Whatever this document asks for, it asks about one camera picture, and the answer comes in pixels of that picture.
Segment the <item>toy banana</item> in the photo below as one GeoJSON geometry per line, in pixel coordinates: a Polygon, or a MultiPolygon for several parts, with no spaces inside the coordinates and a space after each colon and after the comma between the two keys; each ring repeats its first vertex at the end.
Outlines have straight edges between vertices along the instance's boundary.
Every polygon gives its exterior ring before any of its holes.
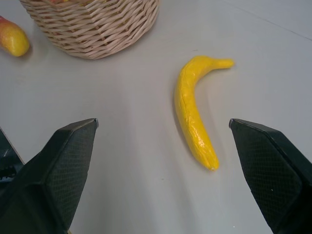
{"type": "Polygon", "coordinates": [[[196,56],[182,68],[175,88],[175,111],[186,141],[193,156],[213,171],[219,167],[219,161],[200,118],[194,88],[198,80],[211,70],[230,68],[233,65],[231,59],[196,56]]]}

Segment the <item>wicker basket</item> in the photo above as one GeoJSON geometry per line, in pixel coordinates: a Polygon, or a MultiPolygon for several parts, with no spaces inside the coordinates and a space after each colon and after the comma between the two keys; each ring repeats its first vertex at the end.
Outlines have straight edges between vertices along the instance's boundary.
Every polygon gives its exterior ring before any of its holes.
{"type": "Polygon", "coordinates": [[[135,43],[154,24],[160,0],[20,0],[49,40],[66,53],[100,59],[135,43]]]}

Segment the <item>red and yellow fruit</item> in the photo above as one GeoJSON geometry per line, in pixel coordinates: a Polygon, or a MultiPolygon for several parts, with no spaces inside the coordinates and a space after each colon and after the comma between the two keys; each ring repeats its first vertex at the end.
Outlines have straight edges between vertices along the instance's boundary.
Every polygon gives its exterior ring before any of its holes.
{"type": "Polygon", "coordinates": [[[0,46],[16,57],[24,55],[29,49],[29,41],[24,31],[1,16],[0,46]]]}

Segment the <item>fruit in basket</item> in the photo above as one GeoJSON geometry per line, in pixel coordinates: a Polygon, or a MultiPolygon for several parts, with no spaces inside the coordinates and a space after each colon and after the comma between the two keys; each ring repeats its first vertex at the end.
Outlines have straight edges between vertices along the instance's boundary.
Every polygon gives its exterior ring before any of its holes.
{"type": "Polygon", "coordinates": [[[175,111],[193,156],[206,168],[216,170],[219,161],[200,118],[194,97],[199,79],[214,69],[230,68],[231,59],[196,56],[181,70],[175,88],[175,111]]]}
{"type": "Polygon", "coordinates": [[[0,46],[14,56],[22,56],[29,49],[24,31],[15,23],[0,16],[0,46]]]}

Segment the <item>white surface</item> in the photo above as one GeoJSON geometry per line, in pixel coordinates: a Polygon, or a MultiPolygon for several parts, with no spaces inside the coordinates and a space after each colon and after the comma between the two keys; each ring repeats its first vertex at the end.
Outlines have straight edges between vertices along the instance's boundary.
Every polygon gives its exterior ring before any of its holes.
{"type": "Polygon", "coordinates": [[[88,61],[54,48],[18,1],[2,1],[0,15],[25,29],[33,52],[0,52],[0,126],[29,161],[56,129],[99,119],[74,234],[270,234],[228,122],[279,129],[312,160],[311,10],[309,0],[163,0],[136,45],[88,61]],[[192,158],[173,111],[179,70],[201,54],[237,63],[196,89],[214,173],[192,158]]]}

